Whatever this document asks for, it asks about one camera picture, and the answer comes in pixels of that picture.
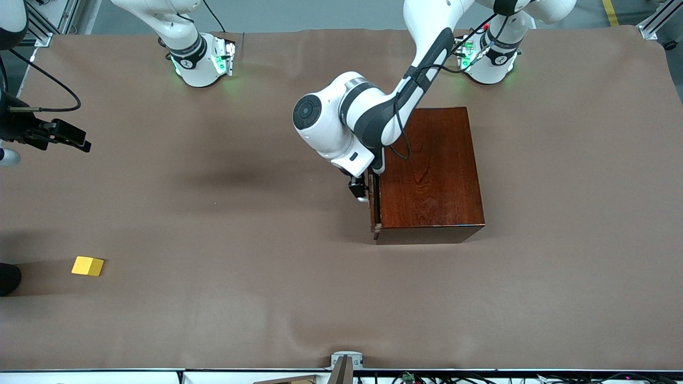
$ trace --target wooden drawer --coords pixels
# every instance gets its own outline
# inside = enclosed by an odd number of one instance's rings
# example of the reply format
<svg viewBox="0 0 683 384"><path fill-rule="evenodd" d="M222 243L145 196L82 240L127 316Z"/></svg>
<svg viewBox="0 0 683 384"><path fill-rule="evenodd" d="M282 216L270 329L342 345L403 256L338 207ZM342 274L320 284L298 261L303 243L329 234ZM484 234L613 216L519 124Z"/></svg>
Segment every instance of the wooden drawer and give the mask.
<svg viewBox="0 0 683 384"><path fill-rule="evenodd" d="M467 109L416 109L406 125L405 161L386 151L387 170L368 175L371 230L378 244L461 243L484 227ZM398 152L406 154L402 139Z"/></svg>

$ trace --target brown table mat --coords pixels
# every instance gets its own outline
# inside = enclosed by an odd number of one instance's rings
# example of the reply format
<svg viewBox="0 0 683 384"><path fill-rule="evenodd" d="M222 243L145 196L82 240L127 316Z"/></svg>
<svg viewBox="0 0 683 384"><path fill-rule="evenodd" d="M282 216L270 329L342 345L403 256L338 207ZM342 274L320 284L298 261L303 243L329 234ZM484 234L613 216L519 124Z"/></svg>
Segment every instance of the brown table mat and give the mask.
<svg viewBox="0 0 683 384"><path fill-rule="evenodd" d="M341 349L370 367L680 368L683 107L664 51L633 27L522 47L504 83L443 73L421 104L468 107L486 228L378 247L290 118L347 70L392 89L405 31L249 34L207 89L156 36L56 36L36 62L83 99L59 117L93 150L22 146L0 170L0 260L25 273L0 300L0 368L311 367ZM22 98L71 103L36 71ZM102 276L71 275L77 255L107 259Z"/></svg>

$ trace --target yellow block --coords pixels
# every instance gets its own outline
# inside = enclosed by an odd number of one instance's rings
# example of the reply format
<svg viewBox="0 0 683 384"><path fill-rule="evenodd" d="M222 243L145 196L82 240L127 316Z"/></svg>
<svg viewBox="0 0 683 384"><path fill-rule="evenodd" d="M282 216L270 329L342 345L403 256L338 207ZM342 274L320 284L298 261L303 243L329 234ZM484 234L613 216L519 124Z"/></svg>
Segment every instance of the yellow block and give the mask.
<svg viewBox="0 0 683 384"><path fill-rule="evenodd" d="M87 256L77 256L71 273L76 275L99 276L102 272L103 265L104 260L89 258Z"/></svg>

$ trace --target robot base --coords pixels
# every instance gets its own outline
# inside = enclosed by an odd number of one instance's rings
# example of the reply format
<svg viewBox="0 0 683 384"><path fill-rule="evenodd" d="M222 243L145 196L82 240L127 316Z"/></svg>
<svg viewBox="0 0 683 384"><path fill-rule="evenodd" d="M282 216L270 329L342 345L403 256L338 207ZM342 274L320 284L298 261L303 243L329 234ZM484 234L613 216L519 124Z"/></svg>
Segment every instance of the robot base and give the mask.
<svg viewBox="0 0 683 384"><path fill-rule="evenodd" d="M470 76L472 80L476 81L477 83L490 85L501 82L508 72L512 70L514 61L517 58L517 53L515 53L514 56L512 56L512 58L509 60L505 56L500 56L499 59L502 58L507 61L502 63L502 65L494 64L486 56L476 60L477 55L486 47L481 46L479 39L474 40L474 42L467 42L458 49L459 53L465 55L465 57L458 58L458 66L460 69L467 68L464 73Z"/></svg>
<svg viewBox="0 0 683 384"><path fill-rule="evenodd" d="M171 58L178 76L193 87L212 85L224 74L232 76L232 63L235 56L235 44L233 42L226 42L224 39L217 38L209 33L200 33L200 35L206 41L207 50L194 69L185 68L183 60L178 63Z"/></svg>

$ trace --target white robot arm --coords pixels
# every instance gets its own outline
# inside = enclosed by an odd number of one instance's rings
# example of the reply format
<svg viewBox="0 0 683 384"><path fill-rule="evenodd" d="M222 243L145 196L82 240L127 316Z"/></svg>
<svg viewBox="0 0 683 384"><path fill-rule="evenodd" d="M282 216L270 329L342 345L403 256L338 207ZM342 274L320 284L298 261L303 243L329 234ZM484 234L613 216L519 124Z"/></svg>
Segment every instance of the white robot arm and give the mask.
<svg viewBox="0 0 683 384"><path fill-rule="evenodd" d="M453 30L474 0L405 0L403 17L417 48L415 59L386 94L357 72L338 76L294 107L299 135L320 156L361 177L372 166L384 171L383 148L396 141L439 68L450 56Z"/></svg>
<svg viewBox="0 0 683 384"><path fill-rule="evenodd" d="M454 47L453 30L474 1L405 0L403 15L417 51L410 68L396 88L385 94L357 72L341 74L323 90L305 95L297 102L292 116L297 133L320 156L351 175L352 183L356 178L362 178L368 167L376 174L382 173L383 148L390 146L401 136L403 123L409 119L422 96L429 90L439 69L451 55ZM494 66L486 67L484 64L487 60L480 57L476 66L469 68L470 72L481 68L485 78L485 81L480 81L482 83L500 81L507 73L507 66L502 66L504 72L498 68L501 66L500 59L496 62L498 56L507 55L506 62L508 56L512 57L511 68L519 42L529 28L530 16L524 9L528 9L541 21L552 23L564 18L576 2L478 1L498 14L489 32L478 42L479 45L472 44L468 48L474 55L481 53L482 56L489 56L488 53L492 51L488 62L495 64ZM471 63L469 59L466 64L469 66ZM354 194L362 200L361 193Z"/></svg>
<svg viewBox="0 0 683 384"><path fill-rule="evenodd" d="M200 33L187 16L201 0L111 0L149 25L171 53L176 72L193 87L213 84L232 71L235 46Z"/></svg>
<svg viewBox="0 0 683 384"><path fill-rule="evenodd" d="M501 13L497 10L501 0L477 2L492 8L497 15L481 38L459 50L464 55L459 63L461 70L482 84L498 83L512 70L532 18L544 24L553 24L565 18L576 4L576 0L534 0L521 10ZM483 57L475 61L478 55Z"/></svg>
<svg viewBox="0 0 683 384"><path fill-rule="evenodd" d="M24 0L7 0L0 3L0 51L18 46L29 28ZM14 132L8 126L9 112L6 110L5 90L0 87L0 167L19 164L21 157L15 150L2 148L2 139L11 139Z"/></svg>

